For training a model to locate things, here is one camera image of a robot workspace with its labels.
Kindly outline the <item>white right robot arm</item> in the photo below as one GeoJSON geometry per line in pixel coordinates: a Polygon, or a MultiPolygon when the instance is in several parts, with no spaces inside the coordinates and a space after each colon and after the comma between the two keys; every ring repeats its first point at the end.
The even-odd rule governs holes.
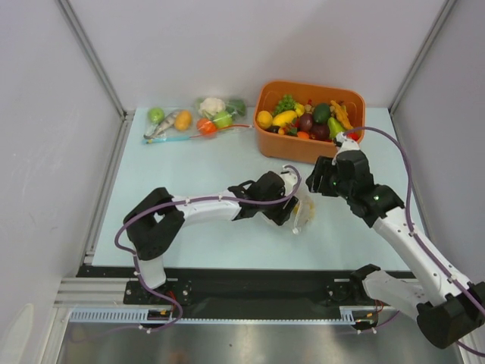
{"type": "Polygon", "coordinates": [[[321,156],[306,180],[310,192],[342,197],[352,213],[380,235],[418,280],[410,284],[375,265],[355,271],[350,297],[390,304],[417,322],[421,333],[447,348],[484,324],[484,284],[474,284],[414,226],[404,202],[386,185],[376,184],[366,155],[356,150],[321,156]]]}

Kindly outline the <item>orange fake bell pepper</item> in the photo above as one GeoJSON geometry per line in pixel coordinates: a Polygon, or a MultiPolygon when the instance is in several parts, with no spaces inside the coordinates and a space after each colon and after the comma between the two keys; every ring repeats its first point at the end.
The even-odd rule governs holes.
{"type": "Polygon", "coordinates": [[[300,224],[307,224],[313,218],[315,214],[315,204],[313,200],[309,197],[302,199],[298,206],[298,211],[296,212],[296,220],[300,224]]]}

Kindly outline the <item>clear zip top bag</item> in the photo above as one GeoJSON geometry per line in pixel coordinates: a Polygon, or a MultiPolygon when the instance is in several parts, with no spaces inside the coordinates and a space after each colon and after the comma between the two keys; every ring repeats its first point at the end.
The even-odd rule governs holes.
{"type": "Polygon", "coordinates": [[[290,165],[285,165],[280,172],[269,171],[268,201],[281,202],[264,207],[265,218],[277,226],[289,225],[295,234],[301,234],[313,220],[315,204],[303,190],[302,176],[290,165]]]}

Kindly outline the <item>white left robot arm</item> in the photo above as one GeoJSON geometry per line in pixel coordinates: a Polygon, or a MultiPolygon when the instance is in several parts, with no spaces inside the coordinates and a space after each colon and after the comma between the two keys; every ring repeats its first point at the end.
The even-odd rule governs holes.
{"type": "Polygon", "coordinates": [[[262,214],[277,226],[285,224],[299,199],[299,172],[287,165],[280,173],[269,171],[213,196],[175,197],[166,188],[149,193],[124,218],[122,231],[134,248],[130,253],[144,280],[140,294],[160,303],[167,294],[163,255],[180,230],[208,221],[238,221],[262,214]]]}

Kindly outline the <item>yellow fake pear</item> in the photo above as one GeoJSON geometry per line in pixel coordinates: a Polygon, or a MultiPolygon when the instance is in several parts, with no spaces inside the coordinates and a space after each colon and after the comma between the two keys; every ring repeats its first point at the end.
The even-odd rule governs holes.
{"type": "Polygon", "coordinates": [[[256,116],[256,123],[261,129],[267,130],[272,126],[273,116],[269,111],[260,111],[256,116]]]}

